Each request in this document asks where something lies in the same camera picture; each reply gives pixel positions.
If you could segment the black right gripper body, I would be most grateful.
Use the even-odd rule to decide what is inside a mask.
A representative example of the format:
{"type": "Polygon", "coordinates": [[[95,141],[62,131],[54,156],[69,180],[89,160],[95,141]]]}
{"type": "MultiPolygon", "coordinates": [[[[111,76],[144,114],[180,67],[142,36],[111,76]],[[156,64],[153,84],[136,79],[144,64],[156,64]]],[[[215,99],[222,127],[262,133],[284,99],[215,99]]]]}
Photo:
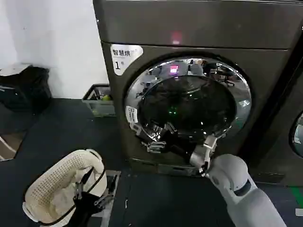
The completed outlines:
{"type": "Polygon", "coordinates": [[[163,134],[162,141],[165,142],[162,153],[172,152],[183,159],[190,159],[197,145],[196,142],[180,138],[177,133],[171,133],[170,131],[163,134]]]}

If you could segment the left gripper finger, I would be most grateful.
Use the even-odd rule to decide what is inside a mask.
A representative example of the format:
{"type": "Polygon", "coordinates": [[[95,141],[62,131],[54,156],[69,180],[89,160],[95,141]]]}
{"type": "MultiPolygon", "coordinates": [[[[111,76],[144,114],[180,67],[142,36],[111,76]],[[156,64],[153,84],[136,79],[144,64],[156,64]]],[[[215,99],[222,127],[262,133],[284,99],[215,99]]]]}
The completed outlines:
{"type": "Polygon", "coordinates": [[[83,187],[88,181],[91,173],[93,172],[93,168],[91,168],[79,182],[75,183],[75,190],[74,190],[74,197],[73,200],[81,200],[82,199],[82,193],[83,193],[83,187]]]}
{"type": "Polygon", "coordinates": [[[109,182],[109,185],[107,186],[105,192],[103,195],[94,202],[94,206],[96,206],[98,209],[104,209],[107,204],[109,204],[114,199],[114,192],[116,189],[116,181],[117,181],[118,175],[114,175],[109,182]]]}

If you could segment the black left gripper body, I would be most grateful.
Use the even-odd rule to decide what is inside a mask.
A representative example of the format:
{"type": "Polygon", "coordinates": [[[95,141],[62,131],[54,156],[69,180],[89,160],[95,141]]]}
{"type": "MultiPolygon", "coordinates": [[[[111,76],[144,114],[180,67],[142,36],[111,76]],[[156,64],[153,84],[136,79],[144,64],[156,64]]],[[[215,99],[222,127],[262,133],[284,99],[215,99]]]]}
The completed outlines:
{"type": "Polygon", "coordinates": [[[75,211],[68,222],[68,226],[87,227],[91,216],[101,211],[101,209],[94,206],[94,202],[99,198],[100,197],[96,195],[83,192],[81,200],[73,200],[75,204],[75,211]]]}

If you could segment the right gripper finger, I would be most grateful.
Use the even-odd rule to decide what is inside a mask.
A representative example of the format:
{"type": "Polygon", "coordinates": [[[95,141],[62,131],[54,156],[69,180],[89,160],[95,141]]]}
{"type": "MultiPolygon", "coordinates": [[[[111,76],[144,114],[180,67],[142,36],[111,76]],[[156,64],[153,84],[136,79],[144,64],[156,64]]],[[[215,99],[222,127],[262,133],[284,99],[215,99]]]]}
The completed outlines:
{"type": "Polygon", "coordinates": [[[141,141],[141,144],[146,148],[148,153],[164,153],[166,142],[165,141],[152,141],[152,142],[144,142],[141,141]]]}
{"type": "Polygon", "coordinates": [[[161,138],[174,138],[177,136],[177,129],[170,122],[164,124],[164,127],[161,130],[161,138]]]}

